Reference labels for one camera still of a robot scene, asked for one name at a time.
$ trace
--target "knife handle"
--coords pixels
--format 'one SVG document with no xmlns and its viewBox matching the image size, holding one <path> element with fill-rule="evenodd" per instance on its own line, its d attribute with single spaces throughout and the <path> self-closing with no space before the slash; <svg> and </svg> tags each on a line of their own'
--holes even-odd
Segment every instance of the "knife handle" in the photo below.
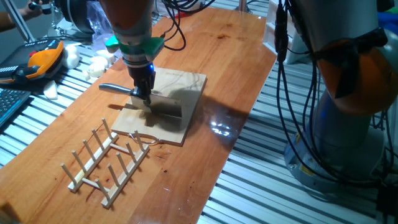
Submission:
<svg viewBox="0 0 398 224">
<path fill-rule="evenodd" d="M 129 88 L 110 83 L 99 84 L 99 90 L 131 96 L 131 90 Z"/>
</svg>

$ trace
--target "wooden table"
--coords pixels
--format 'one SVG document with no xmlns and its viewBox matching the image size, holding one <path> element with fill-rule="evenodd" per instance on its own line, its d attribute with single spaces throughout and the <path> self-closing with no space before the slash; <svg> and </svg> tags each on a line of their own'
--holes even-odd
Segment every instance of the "wooden table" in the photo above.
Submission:
<svg viewBox="0 0 398 224">
<path fill-rule="evenodd" d="M 101 92 L 98 85 L 133 87 L 120 60 L 0 169 L 2 210 L 21 223 L 196 223 L 275 55 L 262 44 L 265 18 L 209 8 L 183 18 L 181 24 L 187 48 L 181 52 L 165 49 L 154 63 L 208 76 L 183 147 L 151 147 L 149 157 L 109 210 L 101 206 L 103 194 L 99 190 L 87 185 L 76 194 L 68 190 L 70 179 L 60 164 L 65 163 L 76 175 L 80 167 L 71 151 L 76 150 L 83 162 L 87 161 L 90 156 L 81 140 L 89 139 L 91 147 L 98 148 L 90 129 L 97 129 L 104 139 L 101 118 L 111 125 L 127 102 L 126 96 Z M 154 36 L 170 25 L 170 19 L 160 20 L 154 26 Z M 167 42 L 171 47 L 181 44 L 178 34 Z M 212 123 L 229 127 L 231 134 L 217 134 Z M 137 150 L 137 144 L 127 137 L 117 143 L 126 141 Z M 90 176 L 108 188 L 113 181 L 107 163 L 112 163 L 116 173 L 122 172 L 114 153 L 108 153 Z"/>
</svg>

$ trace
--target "wooden cutting board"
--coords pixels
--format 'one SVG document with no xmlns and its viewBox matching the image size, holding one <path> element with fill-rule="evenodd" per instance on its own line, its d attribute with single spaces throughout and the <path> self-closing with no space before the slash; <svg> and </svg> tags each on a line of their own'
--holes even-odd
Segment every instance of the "wooden cutting board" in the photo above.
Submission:
<svg viewBox="0 0 398 224">
<path fill-rule="evenodd" d="M 156 68 L 152 92 L 181 100 L 182 118 L 144 112 L 134 107 L 134 100 L 130 98 L 114 122 L 112 130 L 119 134 L 138 130 L 141 137 L 182 146 L 205 83 L 206 75 Z"/>
</svg>

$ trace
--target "knife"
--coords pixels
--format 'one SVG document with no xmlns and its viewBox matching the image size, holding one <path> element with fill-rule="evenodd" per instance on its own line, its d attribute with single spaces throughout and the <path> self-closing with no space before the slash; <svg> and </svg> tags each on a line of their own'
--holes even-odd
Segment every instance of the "knife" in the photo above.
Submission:
<svg viewBox="0 0 398 224">
<path fill-rule="evenodd" d="M 131 90 L 123 86 L 104 83 L 99 85 L 99 90 L 107 91 L 109 93 L 132 96 L 133 105 L 138 107 L 139 109 L 142 109 L 145 112 L 150 112 L 154 114 L 164 114 L 178 118 L 182 117 L 182 108 L 180 100 L 175 100 L 169 97 L 150 94 L 149 95 L 150 104 L 146 105 L 144 104 L 143 99 L 136 97 L 134 95 L 134 89 Z"/>
</svg>

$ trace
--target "keyboard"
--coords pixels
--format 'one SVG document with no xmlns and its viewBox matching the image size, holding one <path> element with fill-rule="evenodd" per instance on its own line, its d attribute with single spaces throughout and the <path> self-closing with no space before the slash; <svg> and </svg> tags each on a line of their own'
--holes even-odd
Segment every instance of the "keyboard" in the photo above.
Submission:
<svg viewBox="0 0 398 224">
<path fill-rule="evenodd" d="M 0 128 L 29 98 L 29 91 L 0 88 Z"/>
</svg>

